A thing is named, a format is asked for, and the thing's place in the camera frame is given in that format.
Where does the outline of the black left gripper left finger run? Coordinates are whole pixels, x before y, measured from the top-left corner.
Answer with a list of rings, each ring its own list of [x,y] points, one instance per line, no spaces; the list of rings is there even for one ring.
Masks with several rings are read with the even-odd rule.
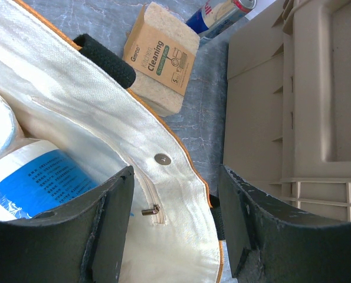
[[[134,185],[128,166],[59,207],[0,221],[0,282],[117,282]]]

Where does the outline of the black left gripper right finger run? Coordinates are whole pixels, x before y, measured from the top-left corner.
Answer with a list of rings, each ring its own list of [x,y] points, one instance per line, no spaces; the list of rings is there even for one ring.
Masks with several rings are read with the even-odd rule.
[[[295,208],[219,169],[231,273],[239,282],[351,282],[351,222]]]

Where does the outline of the tan plastic toolbox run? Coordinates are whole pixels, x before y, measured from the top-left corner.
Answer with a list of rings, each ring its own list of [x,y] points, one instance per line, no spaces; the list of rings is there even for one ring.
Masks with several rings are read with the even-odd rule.
[[[229,42],[223,163],[351,222],[351,1],[275,1]]]

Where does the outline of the blue label paper roll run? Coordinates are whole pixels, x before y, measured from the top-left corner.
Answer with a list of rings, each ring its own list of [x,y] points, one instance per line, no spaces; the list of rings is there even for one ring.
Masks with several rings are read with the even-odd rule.
[[[0,159],[0,221],[32,218],[96,186],[57,146],[34,141]]]

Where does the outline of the yellow canvas tote bag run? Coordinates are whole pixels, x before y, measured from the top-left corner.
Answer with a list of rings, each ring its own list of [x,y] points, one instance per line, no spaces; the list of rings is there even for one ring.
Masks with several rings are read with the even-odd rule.
[[[120,282],[220,281],[223,250],[208,185],[182,142],[22,1],[0,1],[0,95],[21,127],[97,181],[133,166]]]

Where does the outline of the brown cardboard box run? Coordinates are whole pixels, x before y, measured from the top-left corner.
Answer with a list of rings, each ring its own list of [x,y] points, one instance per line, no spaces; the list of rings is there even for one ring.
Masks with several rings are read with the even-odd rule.
[[[157,115],[180,112],[199,48],[199,36],[161,5],[144,6],[124,46],[136,72],[131,90]]]

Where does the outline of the red silver drink can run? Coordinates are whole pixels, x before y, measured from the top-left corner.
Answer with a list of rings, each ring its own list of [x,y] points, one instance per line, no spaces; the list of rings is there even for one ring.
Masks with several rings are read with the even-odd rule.
[[[256,7],[255,0],[207,1],[187,21],[186,25],[208,42]]]

